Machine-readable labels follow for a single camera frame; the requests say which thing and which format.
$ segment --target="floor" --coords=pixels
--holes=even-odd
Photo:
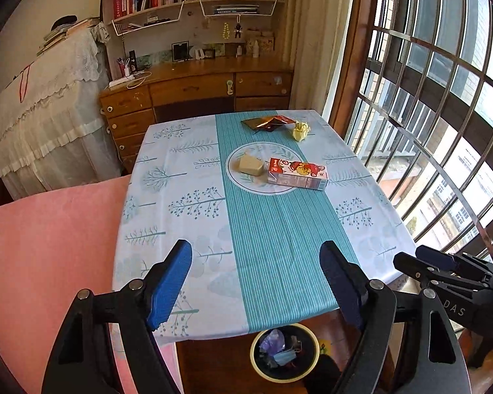
[[[319,344],[344,369],[359,332],[348,326],[339,310],[301,322],[314,332]],[[272,383],[260,377],[250,364],[250,346],[256,334],[177,343],[177,355],[185,394],[306,394],[303,384]],[[392,374],[388,354],[382,378]]]

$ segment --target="white wire rack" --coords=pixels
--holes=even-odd
[[[274,4],[272,5],[272,10],[270,13],[248,13],[248,12],[242,12],[242,13],[220,13],[220,14],[206,14],[204,12],[204,6],[203,2],[199,0],[199,5],[201,6],[201,11],[203,12],[203,16],[205,18],[217,18],[217,17],[222,17],[222,16],[237,16],[238,18],[238,23],[241,20],[241,16],[272,16],[274,14],[274,9],[276,8],[278,0],[274,0]]]
[[[157,25],[165,25],[167,23],[178,22],[181,19],[183,7],[184,7],[184,1],[182,2],[181,7],[179,9],[179,15],[177,16],[177,19],[172,19],[172,20],[165,21],[165,22],[153,23],[152,25],[146,25],[145,27],[141,27],[141,28],[134,28],[134,29],[129,29],[129,30],[125,31],[124,27],[119,23],[115,23],[114,20],[111,21],[111,24],[113,25],[113,28],[115,29],[115,34],[117,36],[124,36],[124,35],[129,34],[129,33],[135,33],[135,31],[140,31],[142,29],[156,27]]]

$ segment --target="blue gripper pad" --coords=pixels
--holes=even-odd
[[[418,259],[431,264],[440,271],[455,271],[456,264],[453,255],[446,255],[427,246],[418,246],[415,255]]]
[[[364,273],[357,265],[347,262],[333,241],[321,245],[319,265],[347,323],[363,330],[360,309],[366,301],[365,283],[368,281]]]
[[[153,291],[151,310],[146,320],[148,327],[152,330],[156,330],[161,323],[170,317],[179,291],[192,265],[192,246],[190,243],[186,240],[177,241],[170,254],[175,254],[176,249],[176,256],[169,262],[168,268]]]

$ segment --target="keychain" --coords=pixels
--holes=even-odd
[[[238,23],[235,26],[235,38],[241,38],[241,30],[242,30],[241,24]]]

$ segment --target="screw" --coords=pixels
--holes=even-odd
[[[436,293],[433,289],[424,289],[424,296],[429,299],[436,298]]]
[[[144,283],[142,282],[142,280],[140,278],[136,278],[135,280],[130,281],[130,284],[128,286],[131,290],[138,291],[140,288],[142,288],[143,285]]]
[[[372,279],[369,281],[369,286],[377,291],[381,291],[383,289],[383,283],[380,280]]]
[[[82,289],[77,293],[77,298],[79,299],[86,299],[89,296],[89,291],[88,289]]]

